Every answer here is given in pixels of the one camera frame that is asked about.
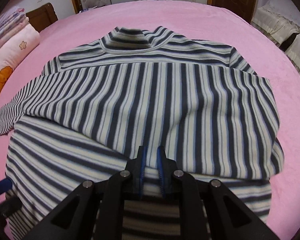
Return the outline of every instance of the triangular cutout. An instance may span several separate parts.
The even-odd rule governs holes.
[[[79,202],[80,197],[76,196],[63,210],[59,212],[58,215],[52,219],[51,223],[63,229],[68,229]]]
[[[223,200],[234,228],[242,227],[251,222],[251,219],[228,196],[224,196]]]

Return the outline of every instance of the wooden headboard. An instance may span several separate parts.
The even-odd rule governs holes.
[[[42,31],[58,20],[51,3],[46,3],[33,11],[27,12],[26,16],[37,32]]]

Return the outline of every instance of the striped sweater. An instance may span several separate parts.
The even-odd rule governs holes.
[[[269,178],[283,166],[269,81],[234,47],[164,27],[115,28],[50,60],[0,110],[0,135],[13,128],[9,195],[24,204],[11,218],[16,239],[83,180],[124,169],[139,145],[148,146],[144,194],[160,196],[163,145],[179,169],[204,181],[221,177],[263,220]],[[177,239],[175,207],[138,205],[125,206],[123,239]]]

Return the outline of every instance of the metal screw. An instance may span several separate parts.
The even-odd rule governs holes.
[[[175,171],[173,172],[173,174],[174,174],[174,176],[176,176],[176,177],[182,177],[182,176],[183,176],[183,171],[181,171],[181,170],[175,170]]]
[[[217,179],[214,179],[214,180],[211,181],[211,185],[213,187],[220,187],[221,186],[221,181],[217,180]]]
[[[123,171],[121,171],[120,172],[120,175],[122,176],[122,177],[128,177],[129,175],[130,175],[130,171],[127,171],[127,170],[123,170]]]
[[[82,183],[82,186],[84,186],[85,188],[88,188],[88,187],[91,187],[93,184],[93,182],[91,180],[85,180],[83,183]]]

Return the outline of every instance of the pink bed sheet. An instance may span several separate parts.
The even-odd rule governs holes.
[[[99,39],[116,26],[154,30],[162,25],[190,39],[235,46],[258,75],[268,78],[280,115],[278,138],[285,153],[281,174],[271,178],[268,226],[288,240],[300,227],[300,76],[264,35],[224,8],[182,1],[138,1],[109,5],[59,20],[40,33],[40,45],[17,67],[0,94],[0,107],[56,55]],[[0,136],[0,179],[9,135]]]

